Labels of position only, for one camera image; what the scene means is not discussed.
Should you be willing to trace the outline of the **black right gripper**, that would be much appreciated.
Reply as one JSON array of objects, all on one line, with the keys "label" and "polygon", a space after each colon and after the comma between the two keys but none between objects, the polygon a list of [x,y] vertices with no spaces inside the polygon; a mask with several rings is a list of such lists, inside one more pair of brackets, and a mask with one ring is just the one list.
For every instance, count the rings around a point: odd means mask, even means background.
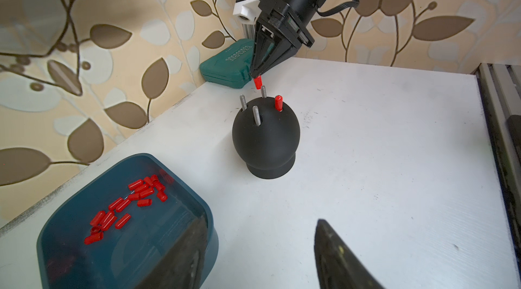
[{"label": "black right gripper", "polygon": [[307,25],[315,15],[312,0],[259,0],[250,76],[255,79],[315,40]]}]

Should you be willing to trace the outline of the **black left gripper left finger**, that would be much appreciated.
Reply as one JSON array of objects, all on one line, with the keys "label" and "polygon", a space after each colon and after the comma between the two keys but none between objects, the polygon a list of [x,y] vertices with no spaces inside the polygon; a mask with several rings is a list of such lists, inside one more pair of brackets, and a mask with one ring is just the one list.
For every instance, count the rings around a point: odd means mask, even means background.
[{"label": "black left gripper left finger", "polygon": [[199,288],[208,247],[204,217],[192,222],[137,288]]}]

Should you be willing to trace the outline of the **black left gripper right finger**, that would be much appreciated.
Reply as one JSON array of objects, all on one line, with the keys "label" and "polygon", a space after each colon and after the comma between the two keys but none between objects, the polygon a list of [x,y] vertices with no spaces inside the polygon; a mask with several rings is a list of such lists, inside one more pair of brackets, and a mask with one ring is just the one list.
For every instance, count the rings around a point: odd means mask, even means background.
[{"label": "black left gripper right finger", "polygon": [[317,221],[314,254],[321,289],[383,289],[324,219]]}]

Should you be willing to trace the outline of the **red screw protection sleeve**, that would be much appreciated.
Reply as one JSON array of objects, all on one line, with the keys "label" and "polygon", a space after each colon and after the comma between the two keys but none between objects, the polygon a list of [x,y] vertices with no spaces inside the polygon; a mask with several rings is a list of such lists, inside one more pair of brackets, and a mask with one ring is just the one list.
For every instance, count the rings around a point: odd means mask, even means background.
[{"label": "red screw protection sleeve", "polygon": [[254,82],[255,82],[255,87],[256,87],[257,90],[262,89],[262,87],[263,87],[263,81],[262,81],[262,77],[261,77],[261,76],[255,78],[255,79],[254,79]]}]

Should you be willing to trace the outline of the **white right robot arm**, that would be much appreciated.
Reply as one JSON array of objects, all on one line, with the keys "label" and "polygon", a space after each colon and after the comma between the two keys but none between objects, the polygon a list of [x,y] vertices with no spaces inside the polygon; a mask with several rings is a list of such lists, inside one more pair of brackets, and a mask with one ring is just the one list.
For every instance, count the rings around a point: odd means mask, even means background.
[{"label": "white right robot arm", "polygon": [[307,25],[314,15],[329,17],[360,4],[360,0],[350,0],[321,12],[326,0],[258,1],[260,15],[255,23],[255,46],[250,67],[253,79],[295,56],[302,46],[312,47],[315,40]]}]

